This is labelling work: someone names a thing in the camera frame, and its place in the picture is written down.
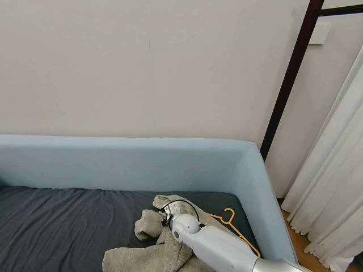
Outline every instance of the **hanger hook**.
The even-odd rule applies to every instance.
[[[228,221],[224,221],[223,220],[223,217],[221,217],[221,221],[223,224],[230,224],[233,220],[233,217],[234,217],[234,210],[232,210],[231,208],[225,208],[225,211],[230,211],[232,214],[231,214],[231,217]]]

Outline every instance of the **mattress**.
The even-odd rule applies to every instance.
[[[123,192],[97,189],[0,188],[0,271],[101,271],[106,250],[146,247],[134,222],[157,194],[178,194],[204,211],[225,215],[258,248],[237,197],[206,192]]]

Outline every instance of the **beige cloth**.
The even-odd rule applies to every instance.
[[[178,195],[157,195],[153,206],[161,209],[165,204],[177,199]],[[193,208],[184,202],[178,202],[181,213],[195,214]],[[230,232],[221,223],[213,219],[202,209],[194,205],[199,220],[206,226],[215,226]],[[147,248],[115,248],[105,252],[102,269],[104,272],[212,272],[213,270],[200,261],[190,247],[177,242],[168,227],[161,225],[162,215],[151,210],[142,211],[141,219],[135,222],[135,235],[143,241],[149,237],[159,237],[157,244]]]

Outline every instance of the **wall switch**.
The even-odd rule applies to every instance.
[[[322,45],[325,43],[331,28],[331,22],[317,22],[309,44]]]

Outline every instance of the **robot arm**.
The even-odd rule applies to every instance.
[[[241,239],[219,228],[204,226],[191,214],[180,214],[177,203],[168,205],[164,211],[165,226],[180,243],[193,249],[194,254],[216,272],[311,272],[296,264],[267,261],[258,258]]]

